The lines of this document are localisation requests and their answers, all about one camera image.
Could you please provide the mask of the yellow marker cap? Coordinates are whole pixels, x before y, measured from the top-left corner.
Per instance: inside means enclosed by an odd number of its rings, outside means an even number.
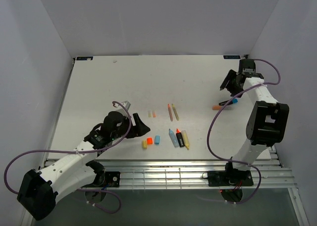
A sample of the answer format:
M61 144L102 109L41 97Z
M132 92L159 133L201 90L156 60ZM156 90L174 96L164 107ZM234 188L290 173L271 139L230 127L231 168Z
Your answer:
M147 145L147 141L146 141L146 140L143 140L143 141L142 141L142 148L143 148L143 149L147 149L147 148L148 148L148 145Z

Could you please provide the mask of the light blue marker cap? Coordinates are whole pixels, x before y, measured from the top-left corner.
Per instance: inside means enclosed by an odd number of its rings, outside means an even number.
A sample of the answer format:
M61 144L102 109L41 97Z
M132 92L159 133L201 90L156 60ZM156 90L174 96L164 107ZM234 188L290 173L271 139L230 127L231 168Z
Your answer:
M160 136L159 136L159 135L156 135L156 136L155 136L154 144L155 144L155 145L159 145L159 144L160 144Z

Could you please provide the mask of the black marker blue cap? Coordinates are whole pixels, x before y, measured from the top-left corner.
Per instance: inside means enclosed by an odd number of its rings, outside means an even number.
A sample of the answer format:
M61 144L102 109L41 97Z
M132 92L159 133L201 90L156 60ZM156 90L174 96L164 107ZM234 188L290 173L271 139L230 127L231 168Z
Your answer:
M220 106L224 106L226 103L228 103L228 105L232 105L232 104L235 104L235 103L237 103L238 102L238 100L237 99L233 99L232 101L223 101L223 102L220 102L220 103L218 103Z

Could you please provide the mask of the peach cap clear highlighter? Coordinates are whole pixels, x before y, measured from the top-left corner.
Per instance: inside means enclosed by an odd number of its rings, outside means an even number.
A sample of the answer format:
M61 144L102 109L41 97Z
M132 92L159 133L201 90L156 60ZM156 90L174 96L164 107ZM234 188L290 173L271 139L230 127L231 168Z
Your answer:
M212 110L213 111L219 111L219 110L221 110L221 109L224 109L225 111L226 110L233 110L233 107L232 106L219 106L219 105L214 105L214 106L212 106Z

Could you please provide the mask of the orange thin highlighter pen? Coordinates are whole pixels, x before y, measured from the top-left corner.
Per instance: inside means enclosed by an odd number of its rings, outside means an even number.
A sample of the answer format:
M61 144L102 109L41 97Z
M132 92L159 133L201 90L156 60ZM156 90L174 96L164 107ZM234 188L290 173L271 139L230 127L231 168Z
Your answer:
M170 121L173 122L173 115L172 115L172 111L171 111L171 106L170 106L170 104L168 104L167 106L168 106L168 113L169 113Z

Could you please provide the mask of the light blue highlighter marker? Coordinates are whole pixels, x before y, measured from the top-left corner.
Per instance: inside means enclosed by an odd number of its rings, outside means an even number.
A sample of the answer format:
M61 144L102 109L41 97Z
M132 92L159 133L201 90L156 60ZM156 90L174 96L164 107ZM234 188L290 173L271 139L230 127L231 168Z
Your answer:
M170 139L171 139L174 147L179 147L179 143L178 143L178 140L177 140L175 133L171 129L169 129L168 134L170 136Z

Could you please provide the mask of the black marker orange cap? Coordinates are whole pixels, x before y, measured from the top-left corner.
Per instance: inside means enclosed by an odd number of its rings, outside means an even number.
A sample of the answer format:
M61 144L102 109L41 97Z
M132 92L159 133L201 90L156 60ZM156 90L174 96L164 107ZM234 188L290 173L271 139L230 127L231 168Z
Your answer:
M177 138L179 146L184 147L185 144L184 144L183 136L181 131L178 128L176 129L176 138Z

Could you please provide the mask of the yellow thin highlighter pen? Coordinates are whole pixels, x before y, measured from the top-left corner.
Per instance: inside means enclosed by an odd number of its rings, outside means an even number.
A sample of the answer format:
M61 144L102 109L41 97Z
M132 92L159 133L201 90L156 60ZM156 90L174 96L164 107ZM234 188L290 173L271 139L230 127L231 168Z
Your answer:
M176 120L179 121L179 116L178 116L178 113L177 113L177 110L176 110L176 107L174 104L172 104L172 109L173 109Z

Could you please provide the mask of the yellow marker edge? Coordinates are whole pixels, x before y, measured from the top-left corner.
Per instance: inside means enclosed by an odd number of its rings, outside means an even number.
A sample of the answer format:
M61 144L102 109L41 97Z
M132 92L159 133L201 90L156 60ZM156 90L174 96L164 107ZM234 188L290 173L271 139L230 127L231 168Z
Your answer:
M186 149L189 150L190 149L190 144L189 144L187 132L185 130L182 130L181 134L182 134L182 137L183 137L183 140L184 140L184 145L185 145Z

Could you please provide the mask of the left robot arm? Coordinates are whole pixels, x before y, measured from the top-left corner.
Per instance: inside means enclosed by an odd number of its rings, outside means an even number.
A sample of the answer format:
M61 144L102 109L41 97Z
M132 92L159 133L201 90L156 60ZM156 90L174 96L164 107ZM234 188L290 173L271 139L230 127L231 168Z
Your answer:
M114 140L141 137L151 130L137 113L133 114L133 118L135 122L130 123L129 117L111 111L80 142L73 154L67 154L41 170L29 170L23 177L18 202L39 221L73 191L89 184L102 185L105 181L105 168L96 158Z

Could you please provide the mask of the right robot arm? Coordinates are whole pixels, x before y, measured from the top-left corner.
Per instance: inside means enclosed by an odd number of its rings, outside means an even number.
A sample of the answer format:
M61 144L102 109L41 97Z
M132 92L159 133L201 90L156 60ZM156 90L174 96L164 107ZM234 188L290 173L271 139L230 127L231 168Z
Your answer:
M230 70L220 89L234 98L247 93L254 104L246 125L246 140L225 166L226 183L235 185L248 178L251 165L268 147L282 141L289 115L289 106L276 100L269 92L262 74L256 71L254 59L241 59L238 71Z

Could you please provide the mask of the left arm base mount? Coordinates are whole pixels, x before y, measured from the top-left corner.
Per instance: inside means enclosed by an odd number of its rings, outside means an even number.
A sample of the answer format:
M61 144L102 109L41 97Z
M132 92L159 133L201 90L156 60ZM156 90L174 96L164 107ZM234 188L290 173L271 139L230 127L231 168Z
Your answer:
M102 171L96 175L92 185L101 188L119 187L120 176L119 171Z

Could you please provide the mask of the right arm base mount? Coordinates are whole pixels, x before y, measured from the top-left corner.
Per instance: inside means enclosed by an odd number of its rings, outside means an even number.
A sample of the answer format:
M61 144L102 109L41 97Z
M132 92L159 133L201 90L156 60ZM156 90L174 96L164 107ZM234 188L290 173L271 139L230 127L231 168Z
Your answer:
M208 181L208 186L253 186L251 172L248 171L207 171L202 175Z

